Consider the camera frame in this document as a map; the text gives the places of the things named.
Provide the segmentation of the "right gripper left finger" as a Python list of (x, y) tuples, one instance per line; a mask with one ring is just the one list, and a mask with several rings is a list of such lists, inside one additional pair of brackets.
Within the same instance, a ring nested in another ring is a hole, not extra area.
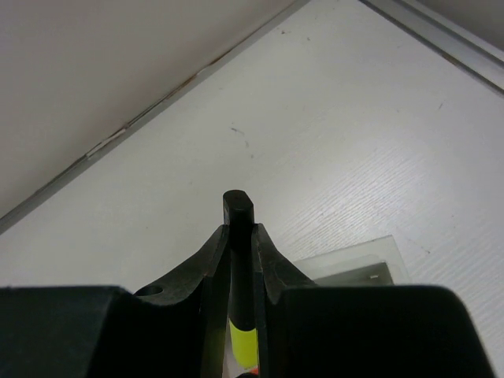
[(220, 377), (231, 283), (229, 227), (221, 225), (187, 260), (135, 293), (144, 302), (156, 356), (170, 377)]

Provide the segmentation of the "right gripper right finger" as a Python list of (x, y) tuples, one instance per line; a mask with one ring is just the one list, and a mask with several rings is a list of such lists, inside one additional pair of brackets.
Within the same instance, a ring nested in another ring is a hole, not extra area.
[(277, 250), (263, 224), (253, 227), (251, 257), (259, 376), (285, 377), (290, 331), (284, 295), (315, 283)]

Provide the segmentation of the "yellow-green cap black marker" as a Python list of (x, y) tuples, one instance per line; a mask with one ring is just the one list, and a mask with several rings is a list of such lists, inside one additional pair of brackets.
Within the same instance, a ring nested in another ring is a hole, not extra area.
[(223, 195), (223, 208), (231, 251), (228, 319), (232, 353), (241, 367), (249, 369), (258, 365), (251, 254), (254, 204), (245, 191), (231, 190)]

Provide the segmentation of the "orange cap black marker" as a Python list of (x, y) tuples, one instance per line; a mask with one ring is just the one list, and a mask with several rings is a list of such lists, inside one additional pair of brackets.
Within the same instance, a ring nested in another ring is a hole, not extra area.
[(237, 378), (258, 378), (259, 377), (259, 369), (258, 367), (252, 368), (246, 372), (243, 372)]

